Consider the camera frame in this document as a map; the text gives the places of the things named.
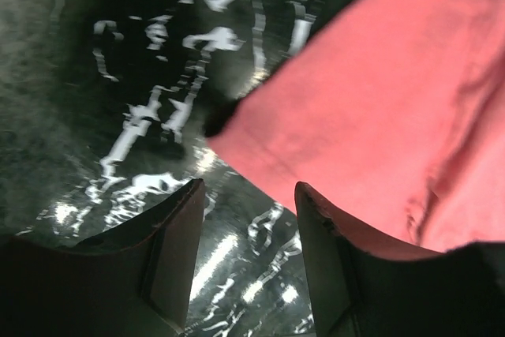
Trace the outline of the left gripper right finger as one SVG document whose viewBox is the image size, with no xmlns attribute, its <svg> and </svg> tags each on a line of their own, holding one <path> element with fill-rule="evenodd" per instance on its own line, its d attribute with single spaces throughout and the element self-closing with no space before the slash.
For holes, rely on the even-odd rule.
<svg viewBox="0 0 505 337">
<path fill-rule="evenodd" d="M 377 230 L 307 183 L 294 195 L 318 336 L 503 335 L 503 243 L 438 253 Z"/>
</svg>

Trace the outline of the dusty red t-shirt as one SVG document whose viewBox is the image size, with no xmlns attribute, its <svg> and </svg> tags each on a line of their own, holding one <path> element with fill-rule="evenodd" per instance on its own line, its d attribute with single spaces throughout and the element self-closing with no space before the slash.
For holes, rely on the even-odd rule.
<svg viewBox="0 0 505 337">
<path fill-rule="evenodd" d="M 309 183 L 403 241 L 504 238 L 504 0 L 357 0 L 208 140 L 287 208 Z"/>
</svg>

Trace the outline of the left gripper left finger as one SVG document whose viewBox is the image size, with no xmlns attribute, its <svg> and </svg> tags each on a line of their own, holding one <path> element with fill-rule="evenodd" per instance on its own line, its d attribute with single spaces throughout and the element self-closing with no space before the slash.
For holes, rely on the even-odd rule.
<svg viewBox="0 0 505 337">
<path fill-rule="evenodd" d="M 193 179 L 160 204 L 73 247 L 1 240 L 4 336 L 179 336 L 204 214 Z"/>
</svg>

